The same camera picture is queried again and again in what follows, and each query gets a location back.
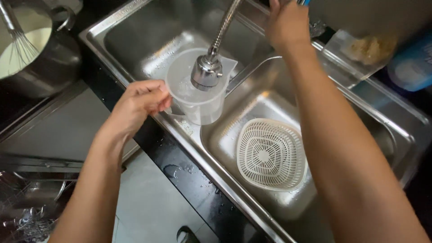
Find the clear plastic container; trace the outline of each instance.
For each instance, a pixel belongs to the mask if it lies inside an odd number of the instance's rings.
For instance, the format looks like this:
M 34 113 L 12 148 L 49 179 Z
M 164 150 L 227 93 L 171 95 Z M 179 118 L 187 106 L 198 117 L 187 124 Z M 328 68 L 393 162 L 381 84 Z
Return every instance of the clear plastic container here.
M 344 30 L 339 30 L 322 50 L 332 62 L 365 80 L 382 69 L 392 58 L 397 45 L 393 36 L 366 36 L 357 39 Z
M 173 60 L 165 78 L 172 97 L 177 100 L 187 118 L 198 125 L 211 124 L 222 114 L 229 74 L 237 65 L 237 61 L 220 56 L 223 76 L 210 91 L 201 91 L 192 85 L 191 71 L 197 57 L 206 53 L 207 50 L 203 48 L 180 53 Z

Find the black countertop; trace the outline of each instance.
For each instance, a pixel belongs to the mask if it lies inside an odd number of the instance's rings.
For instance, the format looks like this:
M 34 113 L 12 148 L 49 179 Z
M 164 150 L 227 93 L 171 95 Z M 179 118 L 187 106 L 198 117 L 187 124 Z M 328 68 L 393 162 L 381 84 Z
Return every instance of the black countertop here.
M 84 1 L 84 8 L 77 17 L 72 33 L 77 36 L 83 29 L 97 22 L 126 0 L 106 0 L 104 4 Z M 83 51 L 83 79 L 112 110 L 124 90 L 116 79 L 81 43 Z M 403 94 L 418 108 L 432 115 L 429 106 L 432 97 L 427 92 Z M 196 212 L 219 237 L 221 242 L 267 242 L 261 229 L 257 229 L 207 178 L 188 154 L 169 133 L 152 118 L 148 118 L 134 137 L 140 147 L 149 155 L 167 178 L 185 197 Z M 432 236 L 432 151 L 429 150 L 419 168 L 419 173 L 406 189 L 408 199 L 414 207 L 422 225 Z

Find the pot handle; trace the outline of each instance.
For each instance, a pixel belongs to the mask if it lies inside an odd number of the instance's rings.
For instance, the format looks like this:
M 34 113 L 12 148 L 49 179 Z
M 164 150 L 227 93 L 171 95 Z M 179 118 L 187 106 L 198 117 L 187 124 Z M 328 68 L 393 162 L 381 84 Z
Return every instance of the pot handle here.
M 61 16 L 61 13 L 66 12 L 67 18 L 64 19 Z M 67 30 L 72 29 L 75 24 L 76 15 L 75 12 L 69 8 L 68 6 L 57 6 L 51 10 L 51 16 L 53 18 L 53 22 L 58 24 L 59 26 L 56 28 L 56 31 L 60 31 L 64 28 Z

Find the double sink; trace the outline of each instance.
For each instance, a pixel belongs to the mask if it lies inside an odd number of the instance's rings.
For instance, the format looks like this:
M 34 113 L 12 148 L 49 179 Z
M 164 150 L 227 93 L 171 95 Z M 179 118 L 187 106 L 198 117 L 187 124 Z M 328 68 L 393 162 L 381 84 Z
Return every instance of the double sink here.
M 136 80 L 164 79 L 176 54 L 209 47 L 229 3 L 134 0 L 83 31 L 80 38 L 123 87 Z M 198 126 L 182 115 L 164 112 L 155 119 L 272 240 L 333 242 L 309 171 L 295 191 L 273 192 L 247 183 L 236 166 L 238 137 L 251 119 L 270 118 L 300 130 L 290 75 L 264 36 L 268 14 L 268 9 L 259 3 L 245 1 L 222 41 L 220 54 L 237 60 L 238 65 L 231 74 L 218 121 Z M 377 80 L 359 83 L 321 54 L 323 46 L 319 42 L 312 44 L 323 68 L 371 132 L 405 187 L 431 141 L 429 118 Z

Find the person's left hand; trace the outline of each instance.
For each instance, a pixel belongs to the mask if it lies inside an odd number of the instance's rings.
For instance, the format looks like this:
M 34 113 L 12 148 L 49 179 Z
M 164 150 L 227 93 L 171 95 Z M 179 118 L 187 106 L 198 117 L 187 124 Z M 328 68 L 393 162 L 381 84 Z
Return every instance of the person's left hand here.
M 126 142 L 135 135 L 148 115 L 165 110 L 171 101 L 163 80 L 133 82 L 115 105 L 100 133 Z

